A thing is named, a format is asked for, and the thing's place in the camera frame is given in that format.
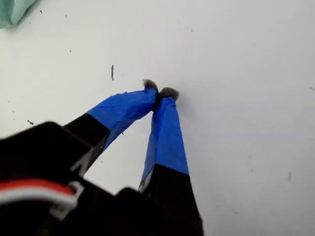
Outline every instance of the green object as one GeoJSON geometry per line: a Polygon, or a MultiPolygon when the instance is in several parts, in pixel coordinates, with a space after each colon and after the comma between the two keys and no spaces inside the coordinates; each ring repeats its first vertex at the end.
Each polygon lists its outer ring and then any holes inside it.
{"type": "Polygon", "coordinates": [[[16,26],[36,0],[0,0],[0,29],[16,26]]]}

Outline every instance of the wire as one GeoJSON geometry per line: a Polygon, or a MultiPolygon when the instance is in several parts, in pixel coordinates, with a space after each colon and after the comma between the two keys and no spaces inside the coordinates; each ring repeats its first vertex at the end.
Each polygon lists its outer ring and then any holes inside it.
{"type": "Polygon", "coordinates": [[[74,192],[45,179],[22,179],[0,183],[0,205],[18,201],[49,201],[70,208],[77,206],[74,192]]]}

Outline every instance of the white table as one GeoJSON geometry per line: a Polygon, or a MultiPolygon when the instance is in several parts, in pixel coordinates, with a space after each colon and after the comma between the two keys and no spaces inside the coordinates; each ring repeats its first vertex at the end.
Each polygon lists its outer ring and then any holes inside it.
{"type": "MultiPolygon", "coordinates": [[[[313,236],[314,7],[313,0],[40,0],[16,30],[0,32],[0,136],[29,128],[27,120],[66,124],[152,79],[181,92],[206,235],[313,236]]],[[[113,193],[137,188],[151,116],[121,135],[86,178],[113,193]]]]}

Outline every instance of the blue painter's tape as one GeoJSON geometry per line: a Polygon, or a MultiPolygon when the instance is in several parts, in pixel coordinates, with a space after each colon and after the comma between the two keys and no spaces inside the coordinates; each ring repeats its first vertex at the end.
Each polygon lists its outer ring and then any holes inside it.
{"type": "Polygon", "coordinates": [[[110,130],[105,150],[132,123],[149,113],[156,103],[153,88],[111,96],[87,113],[110,130]]]}
{"type": "Polygon", "coordinates": [[[155,164],[189,175],[179,116],[171,97],[163,98],[153,113],[141,182],[155,164]]]}

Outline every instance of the white wire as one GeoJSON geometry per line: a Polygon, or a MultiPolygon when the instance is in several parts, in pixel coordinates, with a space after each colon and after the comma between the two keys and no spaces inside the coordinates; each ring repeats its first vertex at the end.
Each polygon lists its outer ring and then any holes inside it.
{"type": "Polygon", "coordinates": [[[0,191],[0,206],[19,201],[49,201],[70,208],[77,206],[77,199],[43,187],[21,187],[0,191]]]}

